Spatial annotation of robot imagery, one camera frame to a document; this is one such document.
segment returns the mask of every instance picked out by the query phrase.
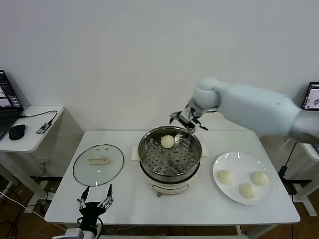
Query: computer mouse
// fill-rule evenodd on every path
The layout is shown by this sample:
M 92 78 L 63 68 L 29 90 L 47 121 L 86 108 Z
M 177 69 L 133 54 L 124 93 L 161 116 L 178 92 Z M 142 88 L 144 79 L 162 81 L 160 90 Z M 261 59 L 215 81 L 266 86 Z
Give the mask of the computer mouse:
M 24 136 L 25 124 L 18 124 L 9 129 L 9 139 L 17 140 Z

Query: black power cord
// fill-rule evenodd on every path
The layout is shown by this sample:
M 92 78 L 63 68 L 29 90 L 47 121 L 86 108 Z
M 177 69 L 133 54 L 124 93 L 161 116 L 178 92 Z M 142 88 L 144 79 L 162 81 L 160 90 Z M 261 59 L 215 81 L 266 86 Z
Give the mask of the black power cord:
M 18 116 L 18 119 L 20 118 L 26 118 L 26 117 L 35 117 L 35 116 L 40 116 L 40 115 L 44 115 L 46 113 L 50 113 L 50 112 L 55 112 L 55 115 L 53 116 L 53 118 L 48 122 L 48 124 L 52 124 L 52 121 L 54 120 L 54 118 L 58 115 L 58 111 L 46 111 L 46 112 L 42 112 L 36 115 L 31 115 L 31 116 L 26 116 L 26 115 L 20 115 Z
M 284 176 L 285 176 L 285 173 L 286 173 L 286 171 L 287 171 L 287 169 L 288 169 L 287 164 L 288 164 L 288 162 L 289 162 L 289 160 L 290 160 L 290 158 L 291 158 L 291 155 L 293 155 L 293 152 L 294 152 L 294 149 L 295 149 L 296 145 L 297 145 L 297 142 L 294 144 L 293 149 L 291 150 L 291 152 L 290 152 L 290 154 L 289 154 L 289 157 L 288 157 L 288 159 L 287 159 L 287 162 L 285 163 L 285 165 L 283 165 L 283 166 L 280 168 L 280 170 L 279 170 L 279 172 L 278 172 L 278 176 L 280 177 L 280 179 L 283 179 Z

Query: monitor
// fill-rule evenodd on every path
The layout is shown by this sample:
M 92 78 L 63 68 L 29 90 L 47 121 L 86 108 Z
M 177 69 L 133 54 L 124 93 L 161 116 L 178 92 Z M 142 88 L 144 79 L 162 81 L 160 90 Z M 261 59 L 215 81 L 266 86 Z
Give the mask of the monitor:
M 20 110 L 22 106 L 17 99 L 5 73 L 0 70 L 0 110 Z
M 308 111 L 319 111 L 319 82 L 310 82 L 303 109 Z

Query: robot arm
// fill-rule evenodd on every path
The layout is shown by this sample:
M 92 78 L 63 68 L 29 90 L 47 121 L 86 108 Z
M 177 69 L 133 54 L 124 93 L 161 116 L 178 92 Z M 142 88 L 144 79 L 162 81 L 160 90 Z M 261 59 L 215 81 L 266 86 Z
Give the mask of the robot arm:
M 319 142 L 319 112 L 298 108 L 287 96 L 248 85 L 229 85 L 216 78 L 202 79 L 181 112 L 170 115 L 190 134 L 208 110 L 261 135 L 288 135 L 303 143 Z

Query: white wall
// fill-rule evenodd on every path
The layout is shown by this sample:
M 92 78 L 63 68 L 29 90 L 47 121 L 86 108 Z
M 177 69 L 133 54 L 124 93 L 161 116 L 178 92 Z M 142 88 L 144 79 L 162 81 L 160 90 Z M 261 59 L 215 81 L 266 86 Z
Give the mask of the white wall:
M 318 12 L 316 0 L 7 0 L 0 68 L 24 102 L 63 105 L 82 130 L 150 129 L 203 76 L 294 97 L 318 80 Z

